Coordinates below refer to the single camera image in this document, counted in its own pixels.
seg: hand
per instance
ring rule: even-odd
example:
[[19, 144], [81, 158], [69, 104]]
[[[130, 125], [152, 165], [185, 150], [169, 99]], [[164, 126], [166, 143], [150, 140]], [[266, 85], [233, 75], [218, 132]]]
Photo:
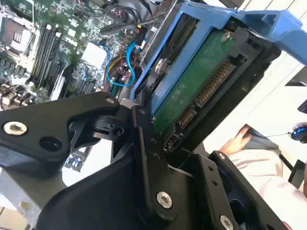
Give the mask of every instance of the hand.
[[251, 140], [251, 134], [246, 135], [247, 131], [250, 129], [249, 126], [244, 126], [235, 138], [231, 138], [221, 147], [220, 151], [226, 154], [227, 156], [231, 156], [239, 151], [241, 151], [246, 144]]

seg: white shirt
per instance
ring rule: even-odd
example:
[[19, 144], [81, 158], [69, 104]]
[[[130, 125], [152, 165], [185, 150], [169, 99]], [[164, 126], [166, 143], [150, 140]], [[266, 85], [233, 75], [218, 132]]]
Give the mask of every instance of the white shirt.
[[229, 157], [275, 214], [292, 230], [307, 229], [307, 198], [282, 178], [283, 164], [273, 150], [243, 150]]

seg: silver screw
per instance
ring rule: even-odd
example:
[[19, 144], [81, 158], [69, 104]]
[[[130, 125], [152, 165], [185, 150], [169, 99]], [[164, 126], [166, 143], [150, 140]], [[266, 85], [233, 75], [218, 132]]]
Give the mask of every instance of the silver screw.
[[234, 230], [234, 225], [227, 216], [221, 215], [220, 221], [226, 230]]
[[227, 42], [230, 38], [231, 38], [231, 33], [230, 33], [229, 31], [227, 31], [227, 32], [223, 35], [223, 37], [221, 38], [221, 42], [222, 42], [222, 43], [225, 43], [225, 42]]
[[166, 192], [158, 192], [157, 201], [159, 205], [167, 209], [170, 209], [173, 204], [171, 197]]
[[18, 121], [10, 121], [3, 126], [4, 132], [13, 136], [21, 136], [28, 130], [27, 126]]
[[114, 101], [113, 101], [111, 98], [108, 98], [108, 97], [107, 97], [107, 98], [106, 98], [106, 101], [109, 102], [109, 103], [111, 103], [111, 104], [114, 104]]
[[222, 160], [225, 160], [225, 157], [223, 154], [219, 153], [220, 158], [222, 158]]

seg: blue drive bracket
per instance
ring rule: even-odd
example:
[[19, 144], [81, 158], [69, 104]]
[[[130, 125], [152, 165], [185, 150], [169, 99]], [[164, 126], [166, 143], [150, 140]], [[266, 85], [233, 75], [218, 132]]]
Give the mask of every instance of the blue drive bracket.
[[258, 36], [275, 43], [281, 50], [286, 51], [298, 61], [307, 65], [307, 33], [301, 29], [302, 23], [285, 11], [237, 11], [229, 8], [214, 7], [200, 3], [185, 2], [172, 25], [167, 31], [157, 51], [148, 63], [131, 91], [131, 100], [135, 99], [135, 91], [144, 80], [147, 72], [154, 64], [161, 49], [165, 45], [182, 14], [188, 14], [199, 20], [199, 25], [182, 49], [176, 62], [152, 96], [152, 114], [156, 112], [166, 96], [172, 90], [184, 70], [192, 61], [201, 45], [204, 43], [213, 28], [222, 30], [230, 17], [238, 18], [250, 27]]

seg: black metal arm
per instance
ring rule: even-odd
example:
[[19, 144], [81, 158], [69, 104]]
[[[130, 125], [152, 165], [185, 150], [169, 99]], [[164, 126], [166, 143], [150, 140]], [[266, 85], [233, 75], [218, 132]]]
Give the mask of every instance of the black metal arm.
[[0, 121], [1, 166], [37, 177], [56, 174], [72, 151], [114, 141], [111, 165], [55, 195], [37, 230], [286, 230], [221, 152], [201, 144], [179, 169], [168, 165], [138, 105], [98, 92], [3, 111]]

